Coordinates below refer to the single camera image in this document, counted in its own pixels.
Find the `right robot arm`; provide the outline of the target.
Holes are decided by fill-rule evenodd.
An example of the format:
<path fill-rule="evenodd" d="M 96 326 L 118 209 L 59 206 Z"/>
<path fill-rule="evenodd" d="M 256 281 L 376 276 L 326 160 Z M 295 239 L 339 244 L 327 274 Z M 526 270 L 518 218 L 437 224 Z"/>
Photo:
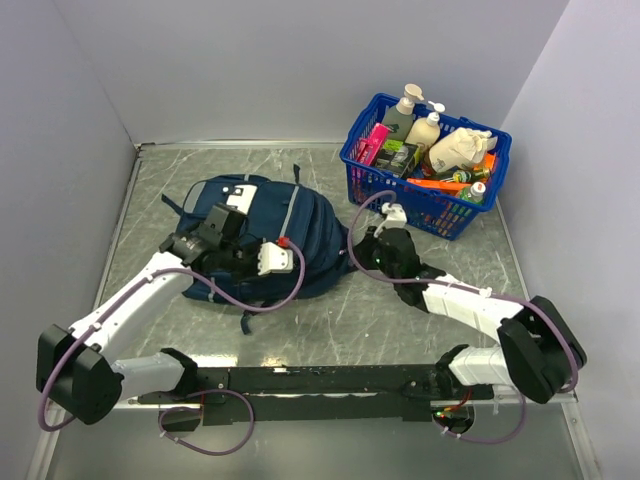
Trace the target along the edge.
<path fill-rule="evenodd" d="M 486 348 L 460 345 L 443 356 L 436 384 L 448 398 L 475 385 L 503 385 L 545 404 L 572 380 L 563 344 L 578 369 L 587 363 L 585 350 L 549 299 L 536 296 L 523 305 L 481 292 L 422 262 L 405 229 L 377 233 L 371 227 L 353 251 L 364 269 L 392 278 L 407 305 L 456 320 L 496 342 Z"/>

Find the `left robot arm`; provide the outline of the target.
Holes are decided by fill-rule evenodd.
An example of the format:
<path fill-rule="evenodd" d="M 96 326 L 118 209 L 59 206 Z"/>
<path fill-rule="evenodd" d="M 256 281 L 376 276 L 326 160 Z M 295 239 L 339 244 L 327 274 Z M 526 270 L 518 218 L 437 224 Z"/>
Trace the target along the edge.
<path fill-rule="evenodd" d="M 256 265 L 238 245 L 245 212 L 215 204 L 204 220 L 170 234 L 141 269 L 94 312 L 38 339 L 36 387 L 72 418 L 92 425 L 121 400 L 165 392 L 177 402 L 198 387 L 197 363 L 173 348 L 144 358 L 121 359 L 138 333 L 194 280 L 217 267 Z"/>

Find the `navy blue student backpack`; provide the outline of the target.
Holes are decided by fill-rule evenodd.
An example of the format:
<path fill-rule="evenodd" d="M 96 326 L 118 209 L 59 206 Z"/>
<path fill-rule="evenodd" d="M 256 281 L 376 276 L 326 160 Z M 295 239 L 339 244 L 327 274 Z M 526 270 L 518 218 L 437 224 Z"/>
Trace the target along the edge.
<path fill-rule="evenodd" d="M 177 231 L 205 221 L 215 204 L 226 203 L 246 212 L 238 247 L 249 247 L 249 251 L 257 254 L 257 244 L 262 241 L 277 243 L 280 237 L 292 240 L 302 251 L 306 267 L 295 298 L 309 299 L 327 293 L 354 267 L 346 250 L 348 229 L 337 218 L 332 204 L 324 195 L 299 183 L 298 165 L 294 165 L 294 177 L 296 183 L 249 173 L 219 175 L 192 185 L 182 204 L 165 194 L 161 195 L 161 201 L 178 215 Z M 248 205 L 240 200 L 246 187 L 255 187 L 255 193 L 254 188 L 249 188 Z M 201 274 L 243 304 L 270 308 L 294 289 L 299 278 L 297 259 L 294 265 L 291 273 L 264 276 L 235 273 L 226 265 Z M 193 300 L 229 303 L 199 280 L 194 280 L 183 295 Z"/>

